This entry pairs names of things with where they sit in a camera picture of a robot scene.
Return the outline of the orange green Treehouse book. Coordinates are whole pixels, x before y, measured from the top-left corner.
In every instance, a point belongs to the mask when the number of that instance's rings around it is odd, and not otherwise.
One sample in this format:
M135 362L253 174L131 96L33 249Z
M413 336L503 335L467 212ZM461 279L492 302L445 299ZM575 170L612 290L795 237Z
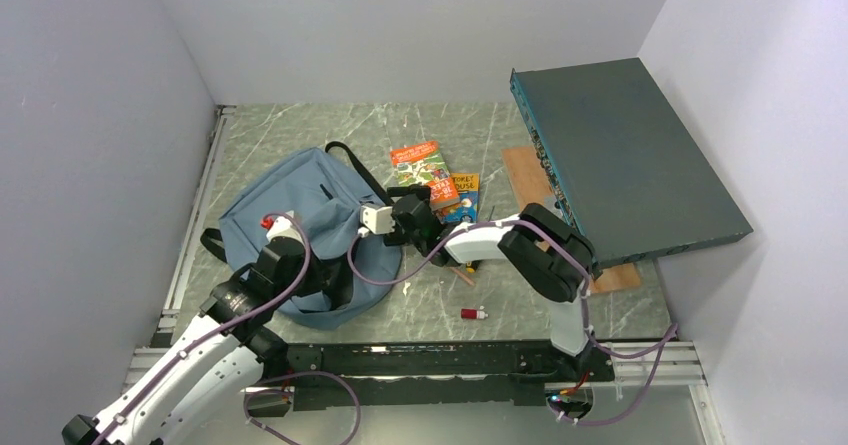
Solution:
M426 185L430 188L433 210L459 202L459 192L437 141L393 149L389 157L400 186Z

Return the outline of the blue student backpack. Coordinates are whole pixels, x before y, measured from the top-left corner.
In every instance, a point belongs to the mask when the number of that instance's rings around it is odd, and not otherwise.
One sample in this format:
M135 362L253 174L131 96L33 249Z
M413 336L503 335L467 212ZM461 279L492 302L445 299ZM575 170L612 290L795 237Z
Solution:
M400 269L400 247L379 236L356 237L361 206L383 205L385 198L358 159L345 164L325 150L307 148L244 188L200 242L237 270L255 261L269 241L261 220L273 212L292 214L310 242L313 265L278 310L299 325L334 330L379 303Z

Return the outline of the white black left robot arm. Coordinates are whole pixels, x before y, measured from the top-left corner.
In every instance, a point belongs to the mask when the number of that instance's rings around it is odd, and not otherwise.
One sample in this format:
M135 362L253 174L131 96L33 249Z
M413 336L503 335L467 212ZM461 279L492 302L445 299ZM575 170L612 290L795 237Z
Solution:
M217 285L177 342L111 405L74 416L66 444L175 444L222 398L289 369L288 345L267 324L313 271L308 244L276 237Z

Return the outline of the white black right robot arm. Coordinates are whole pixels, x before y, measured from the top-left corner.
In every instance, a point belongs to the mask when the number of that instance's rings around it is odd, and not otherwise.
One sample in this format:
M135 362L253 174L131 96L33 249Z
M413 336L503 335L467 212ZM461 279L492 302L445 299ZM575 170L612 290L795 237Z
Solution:
M587 318L590 282L600 275L594 246L546 207L531 203L505 219L443 223L430 206L425 185L391 187L393 230L385 242L412 245L429 263L457 267L504 260L549 306L551 366L574 380L590 364L594 336Z

